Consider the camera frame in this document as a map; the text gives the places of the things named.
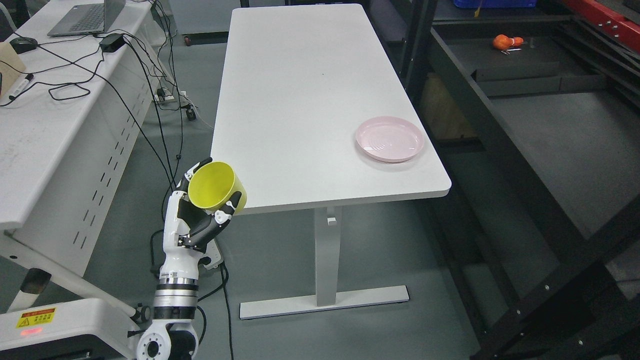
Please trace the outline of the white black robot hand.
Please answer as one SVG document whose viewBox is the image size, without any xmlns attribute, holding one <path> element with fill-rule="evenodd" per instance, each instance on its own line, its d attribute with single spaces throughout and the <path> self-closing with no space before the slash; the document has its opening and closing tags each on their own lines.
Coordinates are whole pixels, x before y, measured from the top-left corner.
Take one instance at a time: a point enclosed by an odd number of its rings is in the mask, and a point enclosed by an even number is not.
<svg viewBox="0 0 640 360">
<path fill-rule="evenodd" d="M 190 278 L 198 280 L 199 262 L 207 245 L 231 222 L 242 193 L 236 191 L 218 210 L 195 206 L 188 196 L 191 178 L 201 166 L 216 162 L 208 157 L 190 167 L 171 192 L 166 208 L 162 249 L 165 260 L 158 279 Z"/>
</svg>

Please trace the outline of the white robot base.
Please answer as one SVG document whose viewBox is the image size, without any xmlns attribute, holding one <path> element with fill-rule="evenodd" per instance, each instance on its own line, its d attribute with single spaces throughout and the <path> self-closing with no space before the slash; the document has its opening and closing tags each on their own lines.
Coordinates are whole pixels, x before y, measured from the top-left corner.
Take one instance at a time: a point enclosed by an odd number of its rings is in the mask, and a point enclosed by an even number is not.
<svg viewBox="0 0 640 360">
<path fill-rule="evenodd" d="M 98 298 L 1 315 L 3 360 L 134 360 L 139 326 Z"/>
</svg>

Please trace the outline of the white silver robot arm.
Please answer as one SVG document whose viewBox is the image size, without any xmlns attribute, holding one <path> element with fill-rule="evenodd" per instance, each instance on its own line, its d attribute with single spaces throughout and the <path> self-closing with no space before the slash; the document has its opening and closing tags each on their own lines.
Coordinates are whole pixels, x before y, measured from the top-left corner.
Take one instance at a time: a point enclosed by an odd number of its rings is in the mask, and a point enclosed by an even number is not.
<svg viewBox="0 0 640 360">
<path fill-rule="evenodd" d="M 158 280 L 150 326 L 135 349 L 137 360 L 191 360 L 198 351 L 194 328 L 198 281 L 165 277 Z"/>
</svg>

